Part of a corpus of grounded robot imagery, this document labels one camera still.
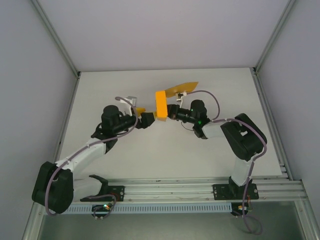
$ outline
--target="white cable tray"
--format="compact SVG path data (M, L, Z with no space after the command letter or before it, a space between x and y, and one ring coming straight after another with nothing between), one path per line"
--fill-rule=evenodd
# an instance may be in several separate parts
M94 204L72 204L63 214L92 214ZM112 214L230 213L230 202L222 203L119 203Z

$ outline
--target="gray wall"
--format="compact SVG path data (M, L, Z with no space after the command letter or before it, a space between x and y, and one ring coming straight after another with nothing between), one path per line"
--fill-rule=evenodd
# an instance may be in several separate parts
M82 72L253 67L288 0L39 0Z
M0 7L0 239L21 239L76 79L27 0Z
M290 167L320 224L320 1L300 0L260 72Z

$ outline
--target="cable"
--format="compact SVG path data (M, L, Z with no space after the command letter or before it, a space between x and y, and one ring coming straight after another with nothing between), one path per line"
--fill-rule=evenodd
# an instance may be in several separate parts
M219 104L218 99L216 98L216 96L213 95L211 92L209 92L209 91L207 91L207 90L191 91L191 92L187 92L187 95L189 95L189 94L195 94L195 93L207 93L207 94L210 94L210 95L214 98L214 100L215 100L215 102L216 102L216 105L217 105L217 107L218 107L218 113L217 113L217 115L216 115L212 120L216 120L216 119L219 117L219 115L220 115L220 104Z
M50 188L51 188L51 185L52 185L52 182L54 181L57 173L65 166L68 164L68 162L72 161L77 155L79 155L80 153L82 153L84 150L96 145L96 144L101 144L101 143L105 143L105 142L108 142L108 141L112 141L112 140L116 140L116 139L119 139L119 138L122 138L126 135L128 135L129 133L131 133L135 127L137 126L138 124L138 112L137 112L137 109L135 106L133 106L131 104L131 102L129 102L128 100L126 100L125 98L123 97L120 97L120 96L116 96L115 97L115 100L117 101L120 101L120 100L123 100L124 102L126 102L127 104L129 104L131 106L131 108L133 109L133 112L134 112L134 115L135 115L135 122L134 122L134 125L132 126L132 128L130 128L129 131L123 133L122 135L119 135L119 136L115 136L115 137L111 137L111 138L108 138L108 139L105 139L105 140L100 140L100 141L95 141L93 143L90 143L89 145L86 145L84 146L83 148L79 149L75 154L73 154L71 157L69 157L64 163L62 163L52 174L52 176L50 177L49 179L49 182L48 182L48 185L46 186L46 190L45 190L45 195L44 195L44 206L45 206L45 211L46 213L49 215L49 216L56 216L57 213L51 213L50 210L49 210L49 192L50 192Z
M248 208L249 208L249 212L251 212L253 209L254 209L254 207L252 206L252 203L251 203L251 197L249 196L249 195L247 195L247 197L248 197Z
M116 197L116 200L119 201L120 197L115 192L110 192L111 195L114 195Z
M114 200L114 203L112 204L112 207L110 208L109 212L104 216L105 218L107 218L110 213L113 211L113 209L115 208L115 205L117 203L117 199L114 195L112 194L105 194L105 195L101 195L101 196L88 196L88 199L100 199L100 198L106 198L106 197L111 197L113 198ZM96 207L94 210L93 210L93 216L94 218L96 218L96 212L99 210L99 209L103 209L104 207L103 206L98 206Z
M193 130L186 128L186 127L183 125L183 123L184 123L184 122L182 121L182 122L181 122L181 126L182 126L184 129L193 132Z
M263 137L252 126L250 126L249 124L247 124L247 123L245 123L245 122L243 122L241 120L234 119L234 118L227 118L227 119L213 120L212 122L213 123L222 123L222 122L236 122L236 123L239 123L239 124L247 127L249 130L251 130L259 138L259 140L263 144L263 151L259 155L254 156L253 159L252 159L252 163L251 163L251 166L250 166L250 170L249 170L248 176L246 178L246 183L245 183L244 192L243 192L243 196L242 196L242 216L243 216L244 224L245 224L246 228L248 229L248 231L251 234L261 235L263 233L263 230L264 230L263 226L262 226L261 222L256 217L245 215L245 202L246 202L246 195L247 195L248 185L249 185L249 182L250 182L250 177L251 177L252 171L254 169L255 161L258 158L260 158L260 157L262 157L263 155L266 154L266 152L267 152L267 144L266 144L265 140L263 139ZM260 231L256 232L256 231L253 231L251 229L251 227L249 226L249 224L247 222L247 219L246 219L247 217L255 219L259 223Z

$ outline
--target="mounting plate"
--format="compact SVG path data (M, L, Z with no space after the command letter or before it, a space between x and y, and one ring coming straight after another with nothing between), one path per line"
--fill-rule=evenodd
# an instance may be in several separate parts
M106 186L104 188L104 192L99 194L99 196L101 195L105 195L105 194L111 194L114 195L116 198L117 202L123 202L124 201L124 197L125 197L125 186ZM111 196L107 196L107 197L100 197L100 198L82 198L80 201L81 202L111 202L114 199Z
M214 184L212 185L212 188L214 200L242 200L244 195L243 190L239 190L236 195L233 195L230 191L229 184ZM256 184L249 184L247 188L247 195L250 196L252 200L259 199Z

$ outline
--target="yellow block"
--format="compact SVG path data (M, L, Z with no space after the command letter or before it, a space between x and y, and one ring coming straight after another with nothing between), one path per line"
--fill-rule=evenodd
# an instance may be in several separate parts
M166 121L168 116L166 91L155 92L156 117L160 121Z

